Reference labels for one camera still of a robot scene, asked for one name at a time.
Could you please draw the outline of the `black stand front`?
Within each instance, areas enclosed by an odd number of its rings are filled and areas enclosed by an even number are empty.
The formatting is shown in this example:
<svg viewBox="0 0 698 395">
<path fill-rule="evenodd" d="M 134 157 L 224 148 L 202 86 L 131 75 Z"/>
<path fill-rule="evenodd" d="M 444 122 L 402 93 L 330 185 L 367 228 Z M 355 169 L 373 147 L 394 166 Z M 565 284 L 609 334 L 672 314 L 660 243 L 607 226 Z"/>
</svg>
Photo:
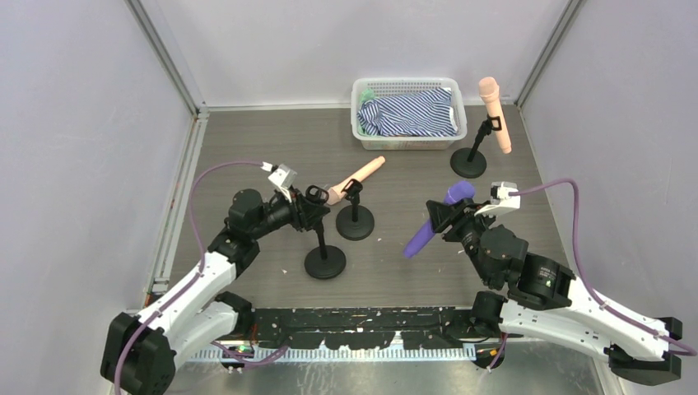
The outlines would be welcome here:
<svg viewBox="0 0 698 395">
<path fill-rule="evenodd" d="M 450 157 L 449 165 L 451 170 L 460 177 L 475 179 L 483 175 L 486 171 L 487 162 L 485 156 L 478 150 L 485 137 L 493 131 L 501 130 L 500 117 L 487 116 L 475 136 L 472 147 L 463 147 L 454 151 Z"/>
</svg>

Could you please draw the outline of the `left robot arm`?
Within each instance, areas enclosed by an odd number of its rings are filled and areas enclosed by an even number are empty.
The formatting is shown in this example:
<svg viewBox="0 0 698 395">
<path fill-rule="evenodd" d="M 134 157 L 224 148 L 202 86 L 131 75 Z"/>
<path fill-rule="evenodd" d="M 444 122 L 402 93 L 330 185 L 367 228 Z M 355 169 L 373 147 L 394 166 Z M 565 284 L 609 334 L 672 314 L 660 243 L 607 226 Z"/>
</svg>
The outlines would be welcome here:
<svg viewBox="0 0 698 395">
<path fill-rule="evenodd" d="M 255 189 L 235 194 L 223 229 L 199 261 L 158 300 L 109 324 L 100 375 L 117 394 L 163 394 L 178 368 L 217 338 L 251 328 L 250 302 L 226 291 L 259 255 L 259 240 L 287 225 L 316 230 L 332 194 L 315 185 L 280 188 L 270 200 Z"/>
</svg>

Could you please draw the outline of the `purple microphone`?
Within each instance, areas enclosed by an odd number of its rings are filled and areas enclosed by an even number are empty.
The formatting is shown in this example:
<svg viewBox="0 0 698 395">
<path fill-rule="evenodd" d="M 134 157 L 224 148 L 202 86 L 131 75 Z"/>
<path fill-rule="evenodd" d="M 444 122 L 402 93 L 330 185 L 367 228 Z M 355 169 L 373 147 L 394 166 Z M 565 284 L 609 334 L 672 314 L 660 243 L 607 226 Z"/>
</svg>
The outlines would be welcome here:
<svg viewBox="0 0 698 395">
<path fill-rule="evenodd" d="M 465 198 L 473 198 L 476 189 L 468 181 L 461 180 L 449 187 L 444 196 L 443 205 L 453 206 L 455 203 Z M 443 215 L 439 214 L 439 209 L 434 203 L 427 204 L 428 219 L 414 236 L 406 243 L 403 256 L 412 258 L 422 251 L 435 236 L 435 229 L 443 221 Z"/>
</svg>

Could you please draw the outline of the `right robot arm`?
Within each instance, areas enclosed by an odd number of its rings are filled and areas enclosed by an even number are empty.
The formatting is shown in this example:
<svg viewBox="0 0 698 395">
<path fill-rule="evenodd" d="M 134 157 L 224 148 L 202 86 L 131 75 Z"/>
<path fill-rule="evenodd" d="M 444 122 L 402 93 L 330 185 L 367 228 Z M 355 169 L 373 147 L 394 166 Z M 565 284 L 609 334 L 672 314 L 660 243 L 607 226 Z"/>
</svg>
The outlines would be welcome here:
<svg viewBox="0 0 698 395">
<path fill-rule="evenodd" d="M 670 342 L 680 339 L 682 323 L 614 306 L 592 295 L 568 267 L 529 252 L 526 240 L 494 224 L 519 207 L 519 197 L 426 203 L 432 230 L 463 246 L 488 288 L 472 304 L 476 332 L 553 342 L 605 361 L 615 375 L 645 386 L 680 379 L 682 361 Z"/>
</svg>

